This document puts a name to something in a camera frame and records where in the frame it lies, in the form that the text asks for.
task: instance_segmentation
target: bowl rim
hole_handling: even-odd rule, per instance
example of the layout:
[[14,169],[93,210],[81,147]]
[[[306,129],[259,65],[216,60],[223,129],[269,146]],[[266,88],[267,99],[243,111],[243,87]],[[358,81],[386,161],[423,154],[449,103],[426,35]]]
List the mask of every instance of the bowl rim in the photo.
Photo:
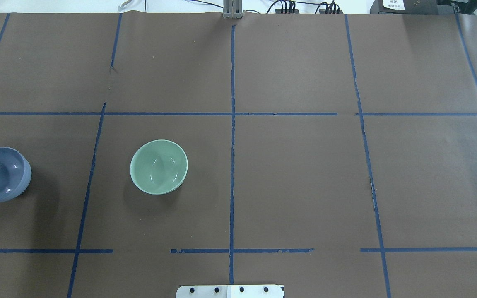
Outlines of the bowl rim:
[[[149,144],[151,143],[157,143],[157,142],[167,142],[167,143],[172,143],[174,145],[176,145],[176,147],[178,147],[181,152],[183,153],[183,157],[185,158],[185,173],[183,174],[183,177],[178,181],[178,184],[176,186],[174,186],[172,189],[169,189],[167,191],[163,191],[163,192],[151,192],[151,191],[146,191],[144,189],[142,189],[138,184],[137,182],[135,181],[134,179],[134,159],[136,157],[136,155],[144,148],[144,147],[147,147],[149,146]],[[130,178],[132,179],[132,182],[134,183],[134,185],[139,188],[142,192],[145,192],[147,194],[150,194],[150,195],[164,195],[164,194],[168,194],[169,192],[172,192],[174,190],[176,190],[176,188],[180,187],[180,185],[183,183],[183,181],[185,180],[185,177],[187,177],[187,171],[189,170],[189,159],[187,158],[187,154],[185,153],[185,151],[183,150],[183,148],[174,143],[173,141],[170,141],[168,139],[155,139],[153,141],[150,141],[144,145],[142,145],[135,153],[134,155],[132,156],[132,159],[130,161]]]
[[[27,161],[27,159],[23,156],[23,154],[21,154],[18,150],[14,149],[14,148],[11,148],[11,147],[0,147],[0,149],[10,149],[10,150],[12,150],[12,151],[15,151],[15,152],[19,155],[19,157],[21,158],[21,161],[23,162],[23,168],[24,168],[24,170],[23,170],[23,175],[21,176],[21,180],[19,181],[18,185],[17,185],[16,188],[15,188],[15,189],[17,189],[20,185],[23,184],[23,181],[25,181],[25,179],[28,179],[28,178],[27,178],[27,177],[28,177],[27,172],[30,171],[30,170],[29,170],[30,164],[29,164],[29,162]],[[9,192],[9,193],[8,193],[6,196],[4,196],[3,198],[1,198],[1,199],[0,199],[0,202],[6,202],[6,201],[8,201],[8,200],[13,199],[13,198],[10,198],[10,199],[9,199],[9,197],[11,197],[11,196],[14,195],[13,193],[14,193],[15,189],[14,189],[13,191]]]

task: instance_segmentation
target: bowl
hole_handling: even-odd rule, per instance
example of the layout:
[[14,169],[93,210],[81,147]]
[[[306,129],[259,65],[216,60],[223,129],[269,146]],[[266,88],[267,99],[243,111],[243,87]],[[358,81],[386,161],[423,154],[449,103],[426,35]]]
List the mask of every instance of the bowl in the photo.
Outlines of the bowl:
[[0,202],[19,196],[31,182],[31,166],[16,149],[0,147]]
[[187,168],[187,155],[178,144],[157,139],[136,151],[130,162],[130,176],[147,194],[164,195],[183,183]]

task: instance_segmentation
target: white floor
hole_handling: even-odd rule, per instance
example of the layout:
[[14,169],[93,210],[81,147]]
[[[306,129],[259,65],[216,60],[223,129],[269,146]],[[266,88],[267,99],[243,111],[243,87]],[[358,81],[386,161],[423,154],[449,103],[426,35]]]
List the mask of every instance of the white floor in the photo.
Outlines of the white floor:
[[[116,13],[118,7],[125,0],[0,0],[0,12],[21,13]],[[222,5],[222,0],[206,0],[214,4]],[[310,0],[309,2],[322,2],[322,0]],[[272,0],[243,0],[244,10],[256,10],[265,13]],[[348,14],[367,14],[373,4],[373,0],[337,0],[343,12]],[[145,0],[132,0],[122,12],[135,10],[143,11]],[[314,13],[316,5],[297,4],[300,13]],[[191,2],[188,0],[147,0],[147,12],[210,12],[222,11],[216,6]]]

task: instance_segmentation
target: white label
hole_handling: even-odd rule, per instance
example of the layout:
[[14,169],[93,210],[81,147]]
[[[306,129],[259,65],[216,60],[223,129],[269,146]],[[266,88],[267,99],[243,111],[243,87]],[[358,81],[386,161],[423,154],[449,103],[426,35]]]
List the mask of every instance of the white label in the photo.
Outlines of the white label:
[[382,0],[382,4],[390,10],[405,10],[404,0]]

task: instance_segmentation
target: white bracket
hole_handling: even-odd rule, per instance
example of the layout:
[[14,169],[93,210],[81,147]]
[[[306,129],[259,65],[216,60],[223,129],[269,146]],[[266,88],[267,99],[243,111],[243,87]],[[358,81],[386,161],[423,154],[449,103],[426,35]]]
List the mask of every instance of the white bracket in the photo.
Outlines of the white bracket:
[[224,0],[224,19],[242,19],[242,0]]
[[176,298],[284,298],[284,286],[181,286],[176,291]]

